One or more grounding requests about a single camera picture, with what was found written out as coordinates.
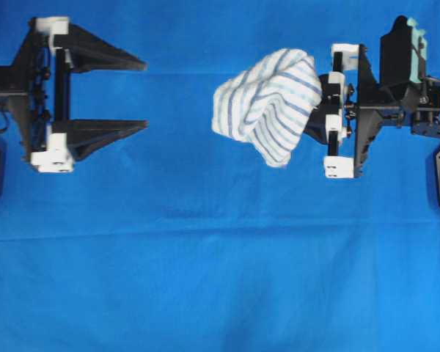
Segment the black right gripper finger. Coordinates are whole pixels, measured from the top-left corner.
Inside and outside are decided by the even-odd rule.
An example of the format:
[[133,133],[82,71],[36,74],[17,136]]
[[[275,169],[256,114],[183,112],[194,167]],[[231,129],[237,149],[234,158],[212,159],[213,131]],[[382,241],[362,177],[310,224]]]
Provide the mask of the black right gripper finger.
[[338,105],[320,104],[312,110],[304,133],[321,144],[328,144],[328,132],[326,131],[326,116],[337,115],[342,118],[342,109]]
[[322,96],[341,96],[343,94],[343,74],[330,71],[319,76]]

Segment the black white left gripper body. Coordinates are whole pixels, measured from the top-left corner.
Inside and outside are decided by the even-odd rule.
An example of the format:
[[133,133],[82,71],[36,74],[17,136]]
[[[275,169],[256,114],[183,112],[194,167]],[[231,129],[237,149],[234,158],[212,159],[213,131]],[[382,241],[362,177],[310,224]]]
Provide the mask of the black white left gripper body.
[[40,173],[70,173],[74,158],[67,148],[67,134],[51,127],[46,107],[46,81],[51,59],[58,48],[54,38],[69,33],[65,16],[32,18],[23,42],[12,61],[12,95],[7,108],[18,126],[23,160]]

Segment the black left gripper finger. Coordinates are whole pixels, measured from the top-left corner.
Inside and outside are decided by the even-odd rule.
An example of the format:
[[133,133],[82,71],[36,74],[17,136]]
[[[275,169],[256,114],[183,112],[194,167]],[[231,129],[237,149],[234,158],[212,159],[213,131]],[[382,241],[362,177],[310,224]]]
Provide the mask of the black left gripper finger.
[[70,60],[71,73],[91,70],[143,71],[147,66],[136,56],[73,23],[69,24],[67,34],[54,35],[54,47],[65,51],[65,58]]
[[66,146],[75,161],[148,127],[147,120],[65,120],[52,123],[54,133],[66,134]]

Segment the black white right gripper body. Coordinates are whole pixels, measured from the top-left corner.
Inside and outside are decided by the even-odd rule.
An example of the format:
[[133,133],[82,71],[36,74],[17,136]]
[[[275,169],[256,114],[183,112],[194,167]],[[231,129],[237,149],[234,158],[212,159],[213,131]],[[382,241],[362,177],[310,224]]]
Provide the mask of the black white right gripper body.
[[329,179],[362,176],[370,145],[384,123],[403,115],[403,82],[395,73],[381,69],[380,80],[373,75],[363,45],[336,43],[331,46],[332,71],[326,113],[328,154],[323,159]]

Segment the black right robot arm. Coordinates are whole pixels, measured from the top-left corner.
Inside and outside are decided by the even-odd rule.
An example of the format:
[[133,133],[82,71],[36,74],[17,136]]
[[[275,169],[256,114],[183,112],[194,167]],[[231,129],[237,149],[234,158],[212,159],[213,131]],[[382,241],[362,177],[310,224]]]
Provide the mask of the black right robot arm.
[[304,130],[328,148],[327,178],[360,177],[384,126],[408,126],[413,134],[440,139],[440,79],[426,73],[427,51],[424,30],[403,15],[381,37],[378,77],[364,45],[331,47],[332,69],[319,77],[321,102]]

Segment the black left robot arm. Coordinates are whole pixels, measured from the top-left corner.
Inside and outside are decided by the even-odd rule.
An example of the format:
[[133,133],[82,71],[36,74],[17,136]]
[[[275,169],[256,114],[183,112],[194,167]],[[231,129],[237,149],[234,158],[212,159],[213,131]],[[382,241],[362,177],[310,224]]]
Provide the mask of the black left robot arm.
[[41,173],[72,172],[93,152],[147,128],[146,120],[70,117],[71,74],[145,68],[68,17],[32,18],[12,64],[0,66],[0,112],[18,125],[24,161]]

